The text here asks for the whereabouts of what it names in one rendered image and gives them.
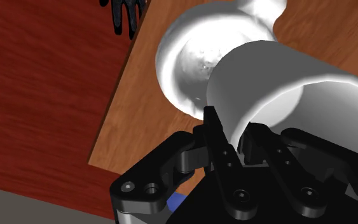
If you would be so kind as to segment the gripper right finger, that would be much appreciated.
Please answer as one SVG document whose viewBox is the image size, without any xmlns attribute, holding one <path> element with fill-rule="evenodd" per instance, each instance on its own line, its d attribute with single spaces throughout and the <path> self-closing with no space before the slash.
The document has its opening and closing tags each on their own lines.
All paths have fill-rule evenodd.
<svg viewBox="0 0 358 224">
<path fill-rule="evenodd" d="M 240 151 L 247 165 L 266 162 L 292 209 L 307 218 L 336 210 L 350 216 L 358 203 L 358 153 L 297 128 L 280 134 L 249 123 Z"/>
</svg>

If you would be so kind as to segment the white cup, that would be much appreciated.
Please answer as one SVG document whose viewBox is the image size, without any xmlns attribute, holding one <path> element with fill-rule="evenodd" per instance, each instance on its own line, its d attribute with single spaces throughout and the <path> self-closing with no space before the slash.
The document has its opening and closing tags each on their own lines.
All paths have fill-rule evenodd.
<svg viewBox="0 0 358 224">
<path fill-rule="evenodd" d="M 294 127 L 358 153 L 358 76 L 274 41 L 225 55 L 207 85 L 229 143 L 250 122 Z"/>
</svg>

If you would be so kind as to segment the brown wooden table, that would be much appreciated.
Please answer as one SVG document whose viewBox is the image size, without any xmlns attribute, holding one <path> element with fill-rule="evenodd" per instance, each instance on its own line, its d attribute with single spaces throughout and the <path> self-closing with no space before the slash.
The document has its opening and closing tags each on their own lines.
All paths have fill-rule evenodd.
<svg viewBox="0 0 358 224">
<path fill-rule="evenodd" d="M 118 174 L 198 120 L 162 94 L 155 54 L 168 26 L 187 9 L 215 0 L 149 0 L 114 88 L 88 163 Z M 278 41 L 358 75 L 358 0 L 288 0 L 273 28 Z"/>
</svg>

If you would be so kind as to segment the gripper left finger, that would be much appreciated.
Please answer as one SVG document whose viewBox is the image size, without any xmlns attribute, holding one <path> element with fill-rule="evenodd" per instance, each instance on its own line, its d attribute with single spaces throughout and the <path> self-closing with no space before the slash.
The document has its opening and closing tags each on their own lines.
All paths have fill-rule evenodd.
<svg viewBox="0 0 358 224">
<path fill-rule="evenodd" d="M 205 177 L 172 209 L 172 196 L 202 168 Z M 192 132 L 177 131 L 109 188 L 117 221 L 245 221 L 255 217 L 254 190 L 240 180 L 242 164 L 212 106 Z"/>
</svg>

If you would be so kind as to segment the blue object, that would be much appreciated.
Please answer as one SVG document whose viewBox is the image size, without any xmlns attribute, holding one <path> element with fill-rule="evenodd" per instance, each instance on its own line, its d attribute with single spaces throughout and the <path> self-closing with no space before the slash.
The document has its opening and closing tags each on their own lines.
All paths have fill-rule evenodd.
<svg viewBox="0 0 358 224">
<path fill-rule="evenodd" d="M 174 212 L 186 199 L 186 195 L 174 192 L 167 200 L 167 206 L 170 212 Z"/>
</svg>

